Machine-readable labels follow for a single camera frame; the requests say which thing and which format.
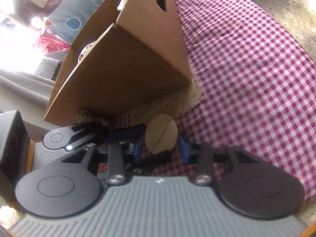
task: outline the checkered tablecloth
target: checkered tablecloth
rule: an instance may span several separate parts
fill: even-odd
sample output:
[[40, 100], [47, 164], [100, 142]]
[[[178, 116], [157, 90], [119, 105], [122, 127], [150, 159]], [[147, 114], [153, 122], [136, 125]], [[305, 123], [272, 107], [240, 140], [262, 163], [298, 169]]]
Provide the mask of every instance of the checkered tablecloth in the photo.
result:
[[[235, 144], [296, 176], [315, 197], [315, 64], [250, 0], [176, 0], [203, 101], [176, 119], [192, 140]], [[128, 126], [124, 113], [121, 126]], [[154, 175], [188, 175], [178, 152]], [[222, 176], [220, 165], [216, 176]]]

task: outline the silver screw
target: silver screw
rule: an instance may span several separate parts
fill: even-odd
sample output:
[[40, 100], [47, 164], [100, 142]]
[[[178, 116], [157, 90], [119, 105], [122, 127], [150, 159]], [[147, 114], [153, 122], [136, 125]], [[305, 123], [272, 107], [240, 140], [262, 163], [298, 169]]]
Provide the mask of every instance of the silver screw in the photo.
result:
[[196, 181], [198, 183], [209, 183], [211, 180], [212, 180], [211, 177], [208, 175], [199, 175], [196, 178]]
[[120, 183], [120, 182], [123, 182], [124, 179], [125, 178], [122, 175], [112, 175], [109, 178], [109, 181], [112, 182], [112, 183]]
[[140, 174], [142, 172], [142, 169], [140, 167], [136, 167], [134, 168], [134, 172]]

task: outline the beige patterned cloth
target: beige patterned cloth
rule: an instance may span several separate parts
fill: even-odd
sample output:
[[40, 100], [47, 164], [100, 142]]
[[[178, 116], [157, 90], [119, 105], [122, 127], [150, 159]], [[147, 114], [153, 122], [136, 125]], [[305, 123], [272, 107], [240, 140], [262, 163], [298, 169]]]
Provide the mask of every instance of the beige patterned cloth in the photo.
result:
[[130, 110], [131, 125], [148, 124], [159, 114], [167, 114], [174, 119], [199, 104], [203, 99], [202, 92], [195, 75], [191, 73], [191, 76], [189, 86]]

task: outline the brown cardboard box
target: brown cardboard box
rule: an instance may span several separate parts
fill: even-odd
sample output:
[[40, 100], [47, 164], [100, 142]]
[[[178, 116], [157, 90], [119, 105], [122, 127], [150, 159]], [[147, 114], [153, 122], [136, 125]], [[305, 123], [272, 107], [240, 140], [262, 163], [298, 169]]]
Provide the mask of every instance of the brown cardboard box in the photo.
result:
[[[114, 116], [191, 81], [174, 0], [105, 0], [61, 66], [45, 120], [72, 125], [78, 109]], [[84, 46], [97, 40], [77, 64]]]

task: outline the round beige object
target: round beige object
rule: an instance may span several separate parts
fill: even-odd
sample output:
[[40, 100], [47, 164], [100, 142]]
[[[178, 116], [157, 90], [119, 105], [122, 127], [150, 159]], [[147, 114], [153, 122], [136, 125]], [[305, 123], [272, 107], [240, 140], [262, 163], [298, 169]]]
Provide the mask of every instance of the round beige object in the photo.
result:
[[161, 114], [149, 122], [145, 132], [145, 143], [153, 154], [170, 151], [177, 143], [177, 136], [178, 127], [174, 119], [167, 114]]

